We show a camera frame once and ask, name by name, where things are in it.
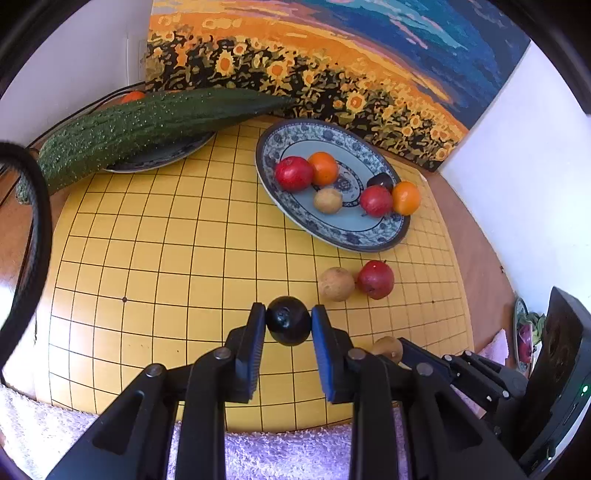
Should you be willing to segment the brown longan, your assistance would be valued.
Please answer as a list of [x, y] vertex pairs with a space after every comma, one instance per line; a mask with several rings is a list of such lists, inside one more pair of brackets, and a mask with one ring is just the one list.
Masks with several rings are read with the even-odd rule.
[[373, 344], [370, 353], [384, 362], [399, 365], [403, 359], [404, 348], [398, 338], [385, 336]]
[[318, 292], [324, 300], [346, 301], [356, 288], [353, 275], [342, 267], [332, 267], [318, 277]]
[[342, 193], [335, 188], [322, 188], [315, 194], [314, 206], [322, 214], [335, 214], [342, 208]]

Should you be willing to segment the small orange tangerine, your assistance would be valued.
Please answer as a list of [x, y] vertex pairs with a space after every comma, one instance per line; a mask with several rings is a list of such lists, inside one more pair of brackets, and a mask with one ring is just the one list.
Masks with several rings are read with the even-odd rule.
[[318, 151], [308, 157], [308, 164], [314, 170], [312, 183], [318, 187], [325, 187], [335, 183], [339, 177], [339, 164], [327, 152]]

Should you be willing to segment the green bitter gourd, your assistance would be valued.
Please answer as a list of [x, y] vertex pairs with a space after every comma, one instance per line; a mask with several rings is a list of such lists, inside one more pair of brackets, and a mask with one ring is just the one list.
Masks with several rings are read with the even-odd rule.
[[156, 92], [68, 123], [42, 145], [38, 164], [54, 194], [160, 144], [228, 128], [293, 104], [290, 97], [246, 89]]

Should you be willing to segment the plate with vegetables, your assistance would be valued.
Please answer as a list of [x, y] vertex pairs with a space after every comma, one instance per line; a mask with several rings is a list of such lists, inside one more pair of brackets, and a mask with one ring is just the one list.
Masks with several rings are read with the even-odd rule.
[[546, 315], [530, 312], [525, 301], [517, 297], [513, 312], [513, 344], [517, 369], [530, 374], [541, 350]]

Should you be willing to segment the yellow go board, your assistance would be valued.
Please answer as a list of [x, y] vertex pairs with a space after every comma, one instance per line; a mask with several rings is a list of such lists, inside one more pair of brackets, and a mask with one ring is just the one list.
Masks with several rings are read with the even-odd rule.
[[[253, 302], [291, 295], [325, 303], [329, 320], [369, 350], [406, 337], [440, 356], [474, 348], [459, 265], [427, 179], [393, 157], [422, 204], [402, 244], [354, 253], [287, 219], [259, 183], [254, 150], [264, 127], [247, 122], [155, 173], [100, 173], [74, 186], [57, 220], [51, 270], [37, 314], [44, 373], [37, 399], [101, 413], [151, 363], [191, 365], [245, 324]], [[353, 291], [329, 303], [318, 275], [356, 273], [372, 259], [394, 271], [381, 300]], [[266, 332], [259, 387], [230, 404], [235, 431], [290, 431], [338, 423], [349, 407], [322, 395], [314, 346], [284, 347]]]

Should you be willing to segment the dark plum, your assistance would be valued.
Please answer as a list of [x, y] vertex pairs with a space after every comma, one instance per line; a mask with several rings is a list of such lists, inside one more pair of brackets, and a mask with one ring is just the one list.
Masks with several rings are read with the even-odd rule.
[[271, 337], [284, 346], [304, 343], [311, 334], [311, 314], [301, 300], [280, 296], [270, 302], [264, 314]]
[[388, 175], [387, 173], [381, 172], [368, 180], [367, 187], [370, 188], [372, 186], [384, 187], [390, 193], [392, 193], [393, 189], [394, 189], [394, 181], [390, 175]]

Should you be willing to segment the brown longan front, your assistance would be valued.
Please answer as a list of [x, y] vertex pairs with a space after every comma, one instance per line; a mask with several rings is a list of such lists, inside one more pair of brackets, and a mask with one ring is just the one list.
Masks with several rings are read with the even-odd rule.
[[373, 344], [370, 353], [384, 362], [399, 365], [403, 359], [404, 348], [398, 338], [385, 336]]

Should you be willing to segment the large orange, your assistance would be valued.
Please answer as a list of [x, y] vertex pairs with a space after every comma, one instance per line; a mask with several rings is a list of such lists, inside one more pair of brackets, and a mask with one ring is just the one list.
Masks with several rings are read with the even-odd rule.
[[409, 181], [401, 181], [394, 186], [393, 211], [402, 216], [411, 216], [420, 207], [422, 196], [418, 187]]

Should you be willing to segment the small red fruit back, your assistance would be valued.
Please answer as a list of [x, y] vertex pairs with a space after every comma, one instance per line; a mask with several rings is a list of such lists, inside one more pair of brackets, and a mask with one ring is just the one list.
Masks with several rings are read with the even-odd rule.
[[311, 186], [314, 168], [303, 157], [288, 156], [276, 164], [274, 176], [284, 191], [300, 192]]

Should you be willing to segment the blue floral porcelain plate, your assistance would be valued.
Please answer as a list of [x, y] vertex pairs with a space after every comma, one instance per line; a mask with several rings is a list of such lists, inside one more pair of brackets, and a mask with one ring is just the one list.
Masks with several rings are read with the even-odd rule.
[[[288, 156], [308, 159], [325, 152], [339, 165], [339, 177], [331, 186], [342, 195], [342, 207], [334, 214], [315, 208], [321, 188], [315, 185], [297, 193], [276, 181], [276, 164]], [[332, 246], [363, 253], [386, 251], [401, 243], [411, 219], [397, 213], [372, 217], [361, 206], [370, 179], [384, 174], [393, 184], [400, 176], [387, 159], [367, 142], [334, 124], [312, 119], [284, 120], [263, 132], [256, 145], [256, 170], [270, 199], [294, 224]]]

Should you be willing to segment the sunflower field painting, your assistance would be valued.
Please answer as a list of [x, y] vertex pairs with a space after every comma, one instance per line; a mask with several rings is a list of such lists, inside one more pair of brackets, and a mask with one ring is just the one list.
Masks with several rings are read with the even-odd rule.
[[290, 96], [287, 118], [334, 123], [435, 171], [529, 43], [488, 1], [156, 1], [145, 82]]

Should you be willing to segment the orange fruit behind gourd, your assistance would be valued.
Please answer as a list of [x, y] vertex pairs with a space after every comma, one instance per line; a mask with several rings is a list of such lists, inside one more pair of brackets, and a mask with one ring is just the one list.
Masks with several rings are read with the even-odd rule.
[[133, 101], [137, 101], [140, 99], [143, 99], [145, 97], [145, 93], [142, 91], [131, 91], [129, 93], [127, 93], [126, 95], [124, 95], [121, 100], [120, 103], [121, 104], [126, 104], [129, 102], [133, 102]]

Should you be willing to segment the small plate under gourd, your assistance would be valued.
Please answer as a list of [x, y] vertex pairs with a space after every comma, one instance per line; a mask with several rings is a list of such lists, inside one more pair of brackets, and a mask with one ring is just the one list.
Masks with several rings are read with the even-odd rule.
[[197, 152], [215, 136], [214, 132], [200, 134], [193, 139], [183, 139], [162, 144], [152, 150], [118, 161], [104, 168], [106, 172], [129, 174], [162, 168]]

